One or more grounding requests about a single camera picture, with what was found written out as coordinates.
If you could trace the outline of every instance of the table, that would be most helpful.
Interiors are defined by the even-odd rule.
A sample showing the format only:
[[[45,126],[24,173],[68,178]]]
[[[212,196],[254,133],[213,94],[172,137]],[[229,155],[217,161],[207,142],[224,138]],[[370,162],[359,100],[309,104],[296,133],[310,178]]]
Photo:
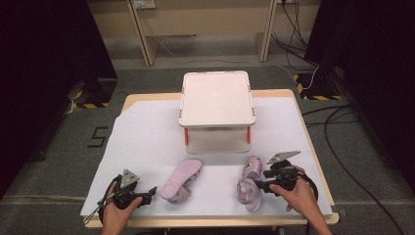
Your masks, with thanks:
[[[164,94],[138,94],[138,95],[130,95],[127,97],[122,112],[130,112],[128,109],[132,107],[137,101],[154,101],[154,100],[178,100],[180,99],[180,93],[164,93]],[[294,93],[291,90],[254,90],[253,97],[281,97],[281,98],[290,98],[295,99]],[[296,109],[300,113],[299,107],[296,104]],[[316,170],[321,178],[322,188],[320,188],[320,195],[321,198],[323,196],[327,197],[328,203],[330,206],[334,205],[333,198],[330,194],[330,190],[327,186],[327,182],[324,178],[324,174],[318,163],[317,156],[315,151],[312,147],[311,140],[308,136],[308,132],[306,131],[304,122],[302,117],[300,116],[300,122],[302,123],[302,129],[305,134],[306,141],[310,147],[310,152],[312,154],[312,159],[315,161]],[[140,210],[149,210],[150,207],[155,207],[156,205],[149,205],[146,207],[141,208]],[[220,214],[218,216],[174,216],[168,215],[171,211],[166,211],[165,216],[161,216],[160,214],[156,216],[145,216],[145,215],[133,215],[131,216],[130,220],[128,221],[129,227],[148,227],[148,228],[157,228],[157,227],[209,227],[209,226],[285,226],[285,225],[297,225],[297,224],[306,224],[306,220],[301,218],[300,216],[292,216],[292,215],[281,215],[281,216],[269,216],[269,215],[261,215],[261,214],[248,214],[244,216],[229,216]],[[339,221],[339,215],[336,212],[333,212],[330,215],[326,216],[326,221],[328,224],[334,224]],[[88,227],[100,227],[101,222],[98,216],[94,216],[92,220],[87,224]]]

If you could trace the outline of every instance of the black curtain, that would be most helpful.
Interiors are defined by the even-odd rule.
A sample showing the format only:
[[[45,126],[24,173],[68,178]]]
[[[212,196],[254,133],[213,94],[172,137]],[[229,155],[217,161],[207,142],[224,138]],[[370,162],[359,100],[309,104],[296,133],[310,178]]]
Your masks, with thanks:
[[[0,198],[24,163],[44,148],[80,80],[116,78],[84,0],[0,5]]]

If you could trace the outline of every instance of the cable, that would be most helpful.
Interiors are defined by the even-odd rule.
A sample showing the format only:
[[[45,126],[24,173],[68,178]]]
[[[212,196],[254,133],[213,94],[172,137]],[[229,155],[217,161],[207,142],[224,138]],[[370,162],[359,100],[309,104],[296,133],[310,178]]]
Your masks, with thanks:
[[[338,108],[337,110],[335,110],[331,115],[329,115],[329,117],[327,117],[326,122],[324,124],[324,135],[326,138],[326,142],[332,152],[332,154],[334,155],[334,157],[336,158],[336,160],[338,161],[338,163],[340,164],[340,166],[343,168],[343,170],[348,174],[348,176],[350,176],[350,178],[361,188],[363,189],[378,205],[379,207],[382,208],[382,210],[387,214],[387,216],[390,218],[390,220],[393,222],[394,226],[397,228],[397,230],[399,231],[400,234],[404,235],[402,229],[400,228],[399,224],[397,224],[397,222],[395,221],[395,219],[393,218],[393,216],[390,214],[390,212],[385,208],[384,205],[382,205],[381,202],[379,202],[379,200],[367,189],[365,188],[352,174],[351,172],[346,168],[346,166],[343,164],[343,162],[340,160],[339,156],[336,154],[336,152],[333,149],[333,146],[328,138],[328,134],[327,134],[327,126],[330,122],[330,119],[340,110],[349,107],[350,104],[345,105],[343,107]]]
[[[140,12],[140,13],[142,13],[142,11],[141,11],[141,4],[139,4],[138,5],[138,11]],[[157,42],[159,42],[159,44],[168,52],[168,53],[170,53],[170,55],[172,55],[173,57],[176,57],[176,55],[174,55],[174,53],[172,53],[170,50],[168,50],[165,46],[164,46],[164,44],[162,44],[156,37],[155,37],[155,34],[153,33],[153,31],[152,31],[152,29],[150,28],[150,25],[147,23],[147,21],[146,21],[146,19],[143,17],[142,18],[143,19],[143,22],[147,25],[147,28],[149,29],[149,31],[152,33],[152,36],[156,39],[156,41]]]
[[[285,3],[283,3],[283,10],[284,10],[284,12],[285,12],[285,14],[286,14],[286,16],[287,16],[287,18],[288,18],[288,20],[290,21],[290,24],[291,24],[291,26],[293,27],[293,33],[292,33],[292,35],[291,35],[291,38],[290,38],[290,41],[289,41],[289,44],[288,45],[286,45],[285,43],[283,43],[282,41],[280,41],[279,39],[278,39],[278,37],[276,36],[276,33],[274,33],[274,34],[271,34],[271,36],[272,36],[272,38],[275,40],[275,42],[282,48],[282,49],[284,49],[287,53],[286,53],[286,56],[287,56],[287,62],[288,62],[288,64],[289,64],[289,66],[291,67],[291,68],[293,68],[293,69],[295,69],[295,70],[298,70],[298,71],[309,71],[309,70],[299,70],[299,69],[296,69],[296,68],[294,68],[292,65],[291,65],[291,63],[290,63],[290,58],[289,58],[289,53],[291,53],[291,54],[293,54],[294,56],[296,56],[296,57],[298,57],[298,58],[300,58],[300,59],[302,59],[303,61],[305,61],[305,62],[307,62],[307,63],[309,63],[309,64],[311,64],[311,65],[313,65],[313,66],[317,66],[316,64],[314,64],[314,63],[312,63],[312,62],[310,62],[310,61],[308,61],[308,60],[306,60],[305,58],[303,58],[303,57],[301,57],[300,55],[298,55],[297,53],[295,53],[294,51],[292,51],[290,48],[295,48],[295,49],[297,49],[297,50],[304,50],[304,49],[306,49],[306,47],[307,47],[307,44],[306,44],[306,42],[305,42],[305,40],[302,38],[302,36],[301,36],[301,33],[300,33],[300,21],[299,21],[299,11],[300,11],[300,5],[299,5],[299,2],[298,1],[296,1],[296,5],[295,5],[296,7],[295,7],[295,10],[296,10],[296,22],[295,23],[293,23],[293,21],[292,21],[292,19],[291,19],[291,17],[290,17],[290,15],[288,14],[288,12],[287,12],[287,10],[286,10],[286,8],[285,8]],[[301,49],[301,48],[297,48],[297,47],[292,47],[291,46],[291,43],[292,43],[292,41],[293,41],[293,37],[294,37],[294,35],[296,36],[296,38],[302,43],[302,47],[304,48],[304,49]]]
[[[359,122],[359,120],[349,120],[349,121],[333,121],[333,120],[336,120],[336,119],[342,118],[342,117],[344,117],[344,116],[346,116],[346,115],[349,115],[349,114],[354,114],[354,112],[348,112],[348,113],[342,114],[342,115],[340,115],[340,116],[338,116],[338,117],[336,117],[336,118],[333,118],[333,119],[329,122],[329,124],[345,124],[345,123],[354,123],[354,122]],[[325,124],[325,122],[306,123],[305,125],[307,125],[307,127],[311,127],[311,126],[320,125],[320,124]]]

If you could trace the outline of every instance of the gray carpet floor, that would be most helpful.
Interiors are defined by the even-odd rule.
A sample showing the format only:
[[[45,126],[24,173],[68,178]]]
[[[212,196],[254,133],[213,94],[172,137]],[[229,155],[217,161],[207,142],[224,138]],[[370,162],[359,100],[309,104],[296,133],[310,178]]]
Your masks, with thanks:
[[[246,71],[252,89],[292,89],[302,113],[348,104],[345,97],[341,101],[302,100],[287,72],[277,67],[118,70],[109,107],[75,109],[62,119],[45,150],[46,160],[23,167],[0,202],[0,234],[99,234],[99,229],[84,227],[79,212],[125,98],[129,94],[179,92],[186,72],[231,70]],[[311,141],[341,215],[332,230],[337,234],[398,234],[387,214],[342,169],[329,149],[324,125],[315,124],[324,122],[332,111],[303,117],[310,125]],[[413,192],[399,171],[382,160],[382,153],[353,108],[342,110],[337,117],[341,123],[327,127],[337,156],[381,201],[405,234],[415,234]],[[102,141],[91,139],[96,127],[105,127],[98,134],[107,138],[102,147],[88,148]],[[127,229],[124,234],[140,231]],[[304,234],[304,226],[286,227],[285,233]]]

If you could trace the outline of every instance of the person's right hand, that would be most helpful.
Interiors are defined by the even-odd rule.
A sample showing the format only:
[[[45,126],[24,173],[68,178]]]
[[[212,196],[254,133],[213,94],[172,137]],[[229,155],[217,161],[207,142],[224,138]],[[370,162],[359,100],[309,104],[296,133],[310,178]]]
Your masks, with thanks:
[[[305,173],[304,169],[294,165],[299,173]],[[318,234],[332,234],[321,213],[320,208],[314,198],[314,193],[310,185],[301,177],[297,179],[296,187],[292,191],[287,191],[279,185],[269,185],[274,193],[281,195],[287,202],[286,211],[294,209],[304,216]]]

